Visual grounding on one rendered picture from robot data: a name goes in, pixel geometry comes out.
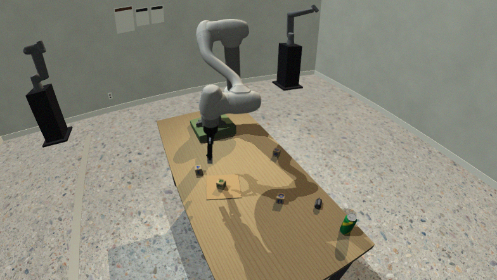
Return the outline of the tan mat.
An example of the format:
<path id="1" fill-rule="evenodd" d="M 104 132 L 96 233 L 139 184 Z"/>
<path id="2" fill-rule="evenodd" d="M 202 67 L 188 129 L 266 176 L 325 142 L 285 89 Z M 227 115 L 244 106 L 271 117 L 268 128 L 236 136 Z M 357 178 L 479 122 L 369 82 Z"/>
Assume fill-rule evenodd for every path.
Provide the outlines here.
<path id="1" fill-rule="evenodd" d="M 223 190 L 216 188 L 218 179 L 226 180 L 226 187 Z M 241 198 L 238 174 L 206 176 L 206 193 L 207 200 Z"/>

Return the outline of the beige letter block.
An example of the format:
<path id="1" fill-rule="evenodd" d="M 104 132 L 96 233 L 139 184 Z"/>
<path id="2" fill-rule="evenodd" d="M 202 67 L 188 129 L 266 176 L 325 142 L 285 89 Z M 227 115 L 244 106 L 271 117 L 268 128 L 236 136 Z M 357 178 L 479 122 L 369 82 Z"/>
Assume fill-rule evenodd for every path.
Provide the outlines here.
<path id="1" fill-rule="evenodd" d="M 202 173 L 202 165 L 195 165 L 195 173 L 196 173 L 196 175 L 203 174 Z"/>
<path id="2" fill-rule="evenodd" d="M 218 179 L 218 181 L 216 182 L 216 187 L 223 190 L 226 187 L 226 180 Z"/>
<path id="3" fill-rule="evenodd" d="M 285 199 L 285 194 L 283 194 L 283 193 L 277 193 L 276 203 L 283 204 L 284 203 L 284 199 Z"/>
<path id="4" fill-rule="evenodd" d="M 279 157 L 280 151 L 281 151 L 281 149 L 274 148 L 274 150 L 273 150 L 273 156 Z"/>

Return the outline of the green drink can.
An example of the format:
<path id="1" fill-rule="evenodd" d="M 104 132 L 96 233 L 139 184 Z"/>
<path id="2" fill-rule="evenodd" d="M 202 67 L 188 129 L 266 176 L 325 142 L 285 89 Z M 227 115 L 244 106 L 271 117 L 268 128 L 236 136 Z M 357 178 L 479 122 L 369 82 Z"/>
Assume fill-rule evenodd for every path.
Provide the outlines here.
<path id="1" fill-rule="evenodd" d="M 354 213 L 349 213 L 348 215 L 346 215 L 340 227 L 340 232 L 344 235 L 350 234 L 356 222 L 357 222 L 357 216 Z"/>

